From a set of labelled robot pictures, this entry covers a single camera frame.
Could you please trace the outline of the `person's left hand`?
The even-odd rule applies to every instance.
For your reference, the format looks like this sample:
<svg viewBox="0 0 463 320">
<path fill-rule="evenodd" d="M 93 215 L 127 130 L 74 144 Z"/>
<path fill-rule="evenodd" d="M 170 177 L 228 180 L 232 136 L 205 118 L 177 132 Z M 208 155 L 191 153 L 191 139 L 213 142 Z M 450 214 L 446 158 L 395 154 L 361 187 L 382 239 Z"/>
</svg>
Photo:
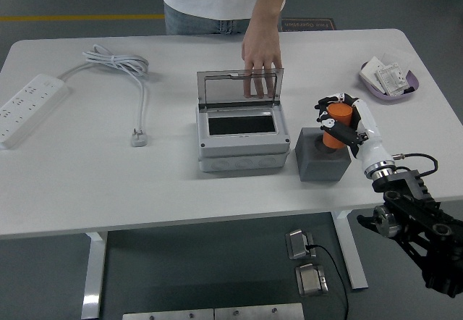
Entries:
<svg viewBox="0 0 463 320">
<path fill-rule="evenodd" d="M 242 41 L 245 70 L 282 68 L 278 30 L 279 19 L 251 19 Z"/>
</svg>

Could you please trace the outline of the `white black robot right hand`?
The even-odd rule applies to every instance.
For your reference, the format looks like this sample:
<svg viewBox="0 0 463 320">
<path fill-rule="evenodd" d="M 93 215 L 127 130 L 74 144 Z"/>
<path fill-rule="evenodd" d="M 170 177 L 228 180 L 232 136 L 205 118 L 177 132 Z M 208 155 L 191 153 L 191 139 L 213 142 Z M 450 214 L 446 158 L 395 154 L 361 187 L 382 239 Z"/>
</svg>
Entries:
<svg viewBox="0 0 463 320">
<path fill-rule="evenodd" d="M 344 124 L 328 110 L 336 104 L 346 104 L 352 109 L 351 122 Z M 362 170 L 368 179 L 375 179 L 396 170 L 392 155 L 382 145 L 382 137 L 367 104 L 346 93 L 336 93 L 318 101 L 317 121 L 330 136 L 350 147 L 352 155 L 362 162 Z"/>
</svg>

